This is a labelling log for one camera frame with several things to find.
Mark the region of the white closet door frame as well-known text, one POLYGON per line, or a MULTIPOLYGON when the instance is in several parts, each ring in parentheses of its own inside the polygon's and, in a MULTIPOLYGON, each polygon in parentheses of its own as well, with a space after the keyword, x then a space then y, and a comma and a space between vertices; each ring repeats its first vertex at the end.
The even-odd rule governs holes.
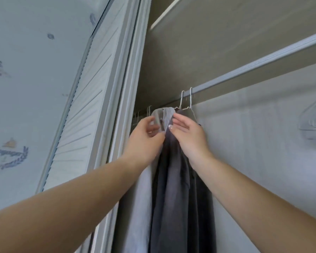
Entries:
POLYGON ((139 81, 147 23, 152 0, 129 0, 122 24, 114 79, 108 86, 92 146, 88 171, 116 160, 123 152, 130 133, 134 102, 139 81))

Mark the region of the beige closet shelf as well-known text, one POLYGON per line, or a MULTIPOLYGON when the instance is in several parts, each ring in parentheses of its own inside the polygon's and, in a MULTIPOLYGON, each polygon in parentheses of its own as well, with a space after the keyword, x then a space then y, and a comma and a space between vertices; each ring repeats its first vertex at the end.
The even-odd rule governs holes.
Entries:
POLYGON ((316 34, 316 0, 153 0, 134 111, 316 34))

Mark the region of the dark grey garment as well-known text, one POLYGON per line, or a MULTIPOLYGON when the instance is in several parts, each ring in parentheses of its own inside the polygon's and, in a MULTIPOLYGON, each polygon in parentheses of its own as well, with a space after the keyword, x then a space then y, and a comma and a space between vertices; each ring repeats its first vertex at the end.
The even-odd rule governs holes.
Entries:
POLYGON ((217 253, 213 199, 164 121, 148 253, 217 253))

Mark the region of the grey closet rod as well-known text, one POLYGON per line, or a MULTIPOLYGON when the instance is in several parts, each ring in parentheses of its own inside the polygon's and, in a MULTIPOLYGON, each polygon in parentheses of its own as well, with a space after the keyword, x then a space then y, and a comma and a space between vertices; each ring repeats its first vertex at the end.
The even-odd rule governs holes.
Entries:
POLYGON ((187 90, 201 103, 316 64, 316 34, 187 90))

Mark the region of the person's left hand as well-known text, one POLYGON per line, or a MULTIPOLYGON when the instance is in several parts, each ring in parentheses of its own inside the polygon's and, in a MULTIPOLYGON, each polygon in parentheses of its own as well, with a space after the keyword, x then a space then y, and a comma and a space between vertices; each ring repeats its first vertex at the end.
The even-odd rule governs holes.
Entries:
POLYGON ((161 150, 163 143, 150 143, 140 139, 140 121, 132 131, 121 159, 130 167, 147 168, 161 150))

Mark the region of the white louvered closet door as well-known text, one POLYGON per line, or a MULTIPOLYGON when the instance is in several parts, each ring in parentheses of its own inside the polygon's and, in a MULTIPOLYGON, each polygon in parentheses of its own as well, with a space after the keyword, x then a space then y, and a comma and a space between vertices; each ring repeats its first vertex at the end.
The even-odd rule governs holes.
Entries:
POLYGON ((65 122, 42 181, 46 191, 94 168, 127 58, 140 0, 110 0, 94 30, 65 122))

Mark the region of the person's left forearm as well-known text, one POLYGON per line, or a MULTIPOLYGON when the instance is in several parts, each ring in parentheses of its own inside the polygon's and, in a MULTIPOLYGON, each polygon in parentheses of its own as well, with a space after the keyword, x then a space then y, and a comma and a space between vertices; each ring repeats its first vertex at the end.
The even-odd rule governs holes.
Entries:
POLYGON ((123 155, 0 210, 0 253, 74 253, 151 161, 123 155))

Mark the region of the person's right forearm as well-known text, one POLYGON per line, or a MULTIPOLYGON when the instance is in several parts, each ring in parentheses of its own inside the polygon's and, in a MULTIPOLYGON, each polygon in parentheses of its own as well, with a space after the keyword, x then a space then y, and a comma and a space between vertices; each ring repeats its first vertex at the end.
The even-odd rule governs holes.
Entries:
POLYGON ((261 253, 316 253, 315 218, 212 155, 189 160, 261 253))

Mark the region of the person's right hand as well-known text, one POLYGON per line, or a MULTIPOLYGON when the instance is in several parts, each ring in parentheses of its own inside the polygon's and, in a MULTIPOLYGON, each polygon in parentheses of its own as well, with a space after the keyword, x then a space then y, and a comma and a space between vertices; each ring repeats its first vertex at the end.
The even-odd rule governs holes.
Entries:
POLYGON ((191 166, 195 170, 212 167, 215 158, 208 147, 203 128, 192 119, 177 113, 173 115, 172 122, 188 128, 187 142, 180 146, 191 166))

